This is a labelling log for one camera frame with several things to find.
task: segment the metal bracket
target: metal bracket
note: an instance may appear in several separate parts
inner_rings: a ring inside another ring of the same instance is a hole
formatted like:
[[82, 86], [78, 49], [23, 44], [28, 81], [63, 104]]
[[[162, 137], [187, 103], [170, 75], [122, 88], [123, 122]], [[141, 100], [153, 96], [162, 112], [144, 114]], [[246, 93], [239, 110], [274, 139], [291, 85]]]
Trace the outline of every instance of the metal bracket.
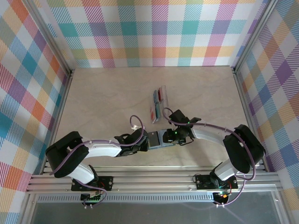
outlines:
[[[113, 177], [112, 176], [99, 176], [93, 185], [95, 187], [103, 188], [107, 191], [112, 190]], [[75, 179], [72, 180], [71, 191], [98, 191], [97, 189], [87, 188], [79, 184]]]
[[220, 189], [220, 190], [229, 190], [229, 189], [238, 189], [238, 183], [235, 176], [231, 176], [226, 181], [223, 181], [218, 187], [211, 181], [210, 175], [200, 175], [196, 174], [193, 176], [193, 181], [196, 183], [197, 190], [204, 189]]

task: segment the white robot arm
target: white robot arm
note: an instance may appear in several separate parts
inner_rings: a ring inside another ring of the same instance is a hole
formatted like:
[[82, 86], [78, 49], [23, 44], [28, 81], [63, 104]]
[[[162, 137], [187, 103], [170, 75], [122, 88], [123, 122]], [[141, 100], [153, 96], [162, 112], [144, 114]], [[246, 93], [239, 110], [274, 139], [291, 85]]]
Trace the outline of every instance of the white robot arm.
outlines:
[[[210, 175], [194, 175], [192, 179], [197, 190], [238, 189], [235, 174], [238, 172], [246, 174], [251, 169], [255, 170], [255, 164], [265, 154], [263, 146], [245, 125], [239, 125], [234, 132], [229, 131], [231, 134], [223, 139], [214, 133], [196, 129], [196, 125], [201, 125], [197, 123], [200, 119], [189, 120], [180, 110], [173, 112], [168, 120], [177, 128], [175, 130], [167, 129], [163, 134], [163, 142], [183, 146], [192, 143], [194, 139], [206, 139], [224, 146], [227, 150], [229, 159], [215, 167]], [[186, 138], [190, 138], [192, 141], [186, 142]], [[147, 152], [149, 143], [149, 135], [143, 125], [132, 134], [115, 136], [111, 140], [84, 141], [78, 132], [71, 132], [50, 146], [46, 150], [46, 156], [53, 170], [52, 174], [56, 178], [69, 176], [73, 179], [73, 185], [79, 184], [80, 186], [81, 184], [80, 191], [90, 191], [92, 188], [102, 187], [101, 181], [92, 166], [86, 166], [82, 162], [83, 159], [95, 156], [121, 157], [140, 151]]]

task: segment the plaid wallpaper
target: plaid wallpaper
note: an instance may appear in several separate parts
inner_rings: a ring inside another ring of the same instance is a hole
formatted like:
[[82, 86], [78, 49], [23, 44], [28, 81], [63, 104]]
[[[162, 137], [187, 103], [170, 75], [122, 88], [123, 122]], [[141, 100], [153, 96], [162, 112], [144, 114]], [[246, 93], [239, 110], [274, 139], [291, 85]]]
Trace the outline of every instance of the plaid wallpaper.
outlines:
[[239, 77], [270, 170], [299, 223], [299, 0], [280, 0]]
[[66, 75], [21, 0], [0, 0], [0, 223], [16, 222]]
[[260, 8], [259, 8], [259, 10], [258, 10], [258, 12], [257, 12], [257, 14], [256, 14], [256, 16], [254, 17], [253, 22], [252, 22], [252, 24], [251, 24], [251, 26], [250, 26], [250, 28], [249, 28], [249, 30], [248, 30], [248, 32], [247, 32], [247, 34], [246, 34], [244, 40], [243, 40], [243, 42], [242, 42], [242, 45], [241, 45], [241, 47], [240, 47], [239, 50], [238, 50], [237, 56], [236, 56], [236, 58], [234, 59], [233, 64], [231, 65], [232, 68], [235, 67], [235, 65], [237, 64], [237, 62], [238, 62], [240, 56], [242, 55], [242, 53], [243, 53], [243, 51], [244, 51], [244, 48], [246, 47], [246, 45], [247, 45], [249, 39], [251, 38], [251, 35], [253, 34], [254, 29], [256, 28], [256, 26], [257, 26], [257, 24], [258, 24], [258, 23], [257, 23], [258, 20], [260, 19], [261, 15], [262, 15], [263, 12], [264, 12], [264, 9], [265, 9], [266, 6], [267, 6], [268, 1], [269, 1], [269, 0], [263, 0], [263, 2], [262, 2], [262, 4], [261, 4], [261, 6], [260, 6]]
[[228, 65], [257, 2], [47, 0], [47, 11], [45, 1], [35, 3], [50, 29], [59, 29], [67, 60], [81, 68]]

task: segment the glass panel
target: glass panel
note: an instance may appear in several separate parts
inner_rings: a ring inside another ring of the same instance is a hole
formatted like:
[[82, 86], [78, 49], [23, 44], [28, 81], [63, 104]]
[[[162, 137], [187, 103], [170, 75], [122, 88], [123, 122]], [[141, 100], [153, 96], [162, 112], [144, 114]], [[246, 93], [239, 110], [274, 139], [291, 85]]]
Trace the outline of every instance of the glass panel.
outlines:
[[225, 208], [211, 203], [103, 203], [85, 210], [80, 203], [38, 203], [33, 223], [278, 224], [279, 218], [271, 192], [246, 192]]

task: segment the beige table surface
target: beige table surface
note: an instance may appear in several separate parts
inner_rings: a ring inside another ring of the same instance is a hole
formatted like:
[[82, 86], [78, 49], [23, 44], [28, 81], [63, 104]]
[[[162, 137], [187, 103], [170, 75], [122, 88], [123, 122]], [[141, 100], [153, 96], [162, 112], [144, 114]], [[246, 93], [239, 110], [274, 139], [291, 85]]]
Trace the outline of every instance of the beige table surface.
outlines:
[[[188, 118], [237, 127], [247, 124], [229, 67], [163, 67], [76, 69], [56, 140], [71, 131], [91, 139], [108, 140], [132, 133], [129, 117], [141, 118], [146, 130], [171, 128], [164, 120], [151, 124], [149, 97], [166, 85], [169, 107]], [[84, 160], [93, 166], [216, 166], [226, 160], [224, 147], [207, 140], [112, 158]]]

